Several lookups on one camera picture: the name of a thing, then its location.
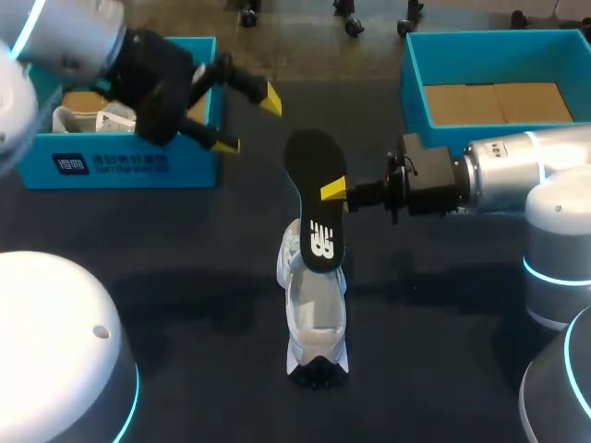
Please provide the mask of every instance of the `new balance logo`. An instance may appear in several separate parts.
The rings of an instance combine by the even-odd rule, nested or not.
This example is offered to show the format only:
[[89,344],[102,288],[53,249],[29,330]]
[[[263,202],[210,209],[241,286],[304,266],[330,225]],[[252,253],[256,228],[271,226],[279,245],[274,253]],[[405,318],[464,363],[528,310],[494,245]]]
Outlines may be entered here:
[[332,229],[325,228],[322,225],[318,225],[314,221],[310,220],[310,229],[312,234],[310,235],[312,244],[312,253],[316,257],[324,257],[330,260],[334,257],[334,243],[331,241]]

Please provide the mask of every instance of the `floor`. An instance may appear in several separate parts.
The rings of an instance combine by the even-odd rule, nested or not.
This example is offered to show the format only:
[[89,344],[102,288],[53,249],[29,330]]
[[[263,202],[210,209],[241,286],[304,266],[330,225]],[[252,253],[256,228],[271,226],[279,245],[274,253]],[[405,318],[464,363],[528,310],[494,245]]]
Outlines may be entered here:
[[[332,0],[263,0],[254,29],[239,26],[239,0],[125,1],[131,26],[147,26],[166,36],[215,35],[222,51],[269,79],[399,76],[404,43],[396,32],[396,20],[405,14],[405,2],[400,0],[357,1],[356,17],[366,28],[358,39],[346,35],[342,20],[332,15]],[[509,22],[507,15],[430,6],[425,8],[421,29],[506,29]]]

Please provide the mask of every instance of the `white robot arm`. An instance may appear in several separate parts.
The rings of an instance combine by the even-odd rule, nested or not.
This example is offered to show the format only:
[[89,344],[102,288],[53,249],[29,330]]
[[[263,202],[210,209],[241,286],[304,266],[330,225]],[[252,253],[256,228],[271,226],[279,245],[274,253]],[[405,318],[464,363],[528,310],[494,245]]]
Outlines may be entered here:
[[520,212],[527,220],[526,308],[565,328],[591,305],[591,125],[479,140],[453,159],[403,136],[385,180],[347,190],[349,211],[383,204],[410,215]]
[[[117,0],[0,0],[0,175],[30,144],[39,121],[34,89],[21,63],[43,68],[67,86],[92,88],[132,108],[136,134],[158,146],[179,132],[205,149],[239,152],[240,142],[187,117],[210,88],[227,84],[274,114],[271,84],[221,54],[209,66],[150,30],[132,30]],[[99,80],[106,88],[98,88]]]

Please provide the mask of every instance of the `logo on box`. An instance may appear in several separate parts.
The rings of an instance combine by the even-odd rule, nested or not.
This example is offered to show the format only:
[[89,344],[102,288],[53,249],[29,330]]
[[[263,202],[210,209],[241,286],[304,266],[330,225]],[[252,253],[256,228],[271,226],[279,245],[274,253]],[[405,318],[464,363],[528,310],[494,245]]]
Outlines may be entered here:
[[52,154],[55,167],[61,175],[88,175],[89,167],[82,154]]

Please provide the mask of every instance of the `robotic arm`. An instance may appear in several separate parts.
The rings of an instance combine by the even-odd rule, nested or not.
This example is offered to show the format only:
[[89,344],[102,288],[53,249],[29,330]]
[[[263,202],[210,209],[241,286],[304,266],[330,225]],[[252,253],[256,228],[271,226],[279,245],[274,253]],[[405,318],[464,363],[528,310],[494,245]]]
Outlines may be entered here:
[[19,62],[132,108],[136,134],[158,146],[180,132],[206,149],[239,152],[237,138],[187,118],[187,110],[216,84],[282,114],[265,78],[235,67],[230,55],[206,66],[153,31],[128,28],[117,0],[0,0],[0,10],[0,42],[7,46],[0,46],[0,152],[22,144],[37,111]]
[[536,186],[590,163],[587,125],[474,141],[459,159],[448,148],[427,149],[417,135],[405,135],[389,154],[386,177],[348,189],[347,207],[383,205],[394,223],[402,208],[410,215],[523,211]]

